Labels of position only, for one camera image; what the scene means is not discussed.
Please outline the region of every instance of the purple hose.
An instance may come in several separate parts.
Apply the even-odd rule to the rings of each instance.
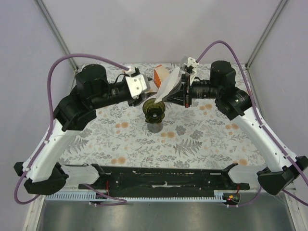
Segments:
[[[96,205],[96,206],[100,206],[100,207],[106,207],[106,206],[113,206],[113,205],[123,205],[123,204],[126,204],[127,203],[127,200],[124,200],[124,199],[120,199],[120,198],[115,198],[115,197],[112,197],[112,196],[108,196],[104,193],[101,193],[99,191],[97,191],[96,189],[92,188],[91,186],[89,186],[88,184],[83,184],[84,186],[88,187],[89,189],[91,189],[92,191],[96,192],[97,194],[105,197],[105,198],[109,198],[109,199],[113,199],[113,200],[116,200],[116,201],[121,201],[121,202],[118,202],[118,203],[112,203],[112,204],[103,204],[103,205]]]
[[[308,206],[308,203],[306,203],[305,201],[299,199],[297,196],[294,196],[292,193],[288,192],[287,190],[282,190],[284,193],[288,194],[290,197],[293,197],[294,199],[296,199],[298,202],[302,203],[305,206]]]
[[[52,77],[52,74],[53,74],[53,71],[55,70],[56,66],[61,63],[62,61],[66,60],[66,59],[70,59],[70,58],[75,58],[75,57],[81,57],[81,58],[90,58],[90,59],[96,59],[96,60],[100,60],[100,61],[103,61],[105,63],[108,63],[108,64],[111,64],[111,65],[114,65],[120,69],[123,69],[123,70],[126,70],[128,71],[128,68],[123,66],[123,65],[120,65],[120,64],[117,64],[109,59],[105,59],[103,57],[100,57],[100,56],[97,56],[97,55],[92,55],[92,54],[81,54],[81,53],[77,53],[77,54],[68,54],[68,55],[65,55],[63,57],[61,57],[60,59],[56,60],[53,65],[51,66],[50,70],[49,70],[49,73],[48,73],[48,77],[47,77],[47,97],[48,97],[48,105],[49,105],[49,116],[50,116],[50,125],[49,125],[49,129],[48,129],[48,132],[47,132],[47,135],[45,137],[45,140],[48,141],[50,136],[51,136],[51,133],[52,133],[52,130],[53,130],[53,108],[52,108],[52,100],[51,100],[51,77]],[[29,161],[29,164],[26,168],[26,170],[23,172],[23,174],[21,175],[21,177],[19,178],[17,184],[16,184],[16,187],[14,189],[14,200],[20,204],[20,205],[26,205],[26,204],[29,204],[31,203],[32,201],[34,201],[35,199],[37,199],[39,197],[39,195],[36,195],[35,197],[33,197],[32,199],[28,200],[28,201],[25,201],[25,202],[22,202],[18,199],[18,189],[19,189],[19,186],[21,185],[21,182],[23,181],[24,177],[27,175],[29,169],[31,168],[33,162],[35,161],[35,159],[37,158],[37,156],[40,154],[40,152],[42,151],[42,149],[44,148],[45,146],[45,143],[43,142],[40,147],[38,148],[38,150],[35,152],[35,154],[33,155],[32,159]]]
[[[197,61],[197,62],[200,62],[200,60],[203,58],[203,56],[205,55],[205,53],[207,53],[208,50],[209,50],[211,47],[213,47],[215,44],[218,44],[218,43],[221,43],[221,44],[225,45],[225,46],[231,51],[231,53],[232,53],[232,55],[233,55],[233,57],[234,57],[234,59],[235,59],[235,61],[236,61],[236,64],[239,66],[240,71],[241,71],[241,73],[242,73],[245,86],[246,86],[246,88],[247,88],[249,97],[250,97],[250,99],[251,99],[251,103],[252,103],[252,107],[253,107],[255,116],[256,116],[256,118],[257,118],[259,124],[262,125],[263,122],[262,122],[262,120],[261,120],[261,118],[260,118],[260,116],[259,116],[259,114],[258,114],[258,112],[257,112],[256,102],[255,102],[254,96],[252,95],[252,92],[251,92],[251,90],[250,90],[250,88],[249,88],[248,81],[247,81],[247,79],[246,79],[244,70],[242,69],[242,66],[241,66],[241,64],[240,64],[240,61],[239,61],[239,59],[237,58],[237,56],[236,56],[234,50],[230,47],[230,45],[229,45],[228,43],[226,43],[226,42],[224,42],[224,41],[222,41],[222,40],[218,40],[218,41],[215,41],[215,42],[211,43],[211,44],[202,52],[202,54],[199,56],[199,58],[198,58],[196,61]],[[265,126],[263,126],[262,128],[265,130],[265,132],[268,134],[268,136],[273,140],[273,142],[277,145],[277,147],[281,150],[281,152],[282,152],[285,156],[287,156],[288,153],[287,153],[286,150],[280,145],[280,143],[276,140],[276,138],[273,136],[273,134],[272,134]],[[296,168],[296,170],[297,170],[298,173],[302,176],[302,178],[304,179],[306,185],[308,186],[308,179],[307,179],[307,177],[305,176],[305,174],[303,173],[303,171],[300,169],[300,167],[296,164],[296,162],[295,162],[291,157],[287,156],[287,159],[288,159],[288,160],[292,163],[292,165]],[[297,201],[299,201],[299,202],[301,202],[301,203],[303,202],[302,200],[300,200],[298,197],[296,197],[296,196],[294,196],[294,195],[293,195],[292,197],[295,198]]]

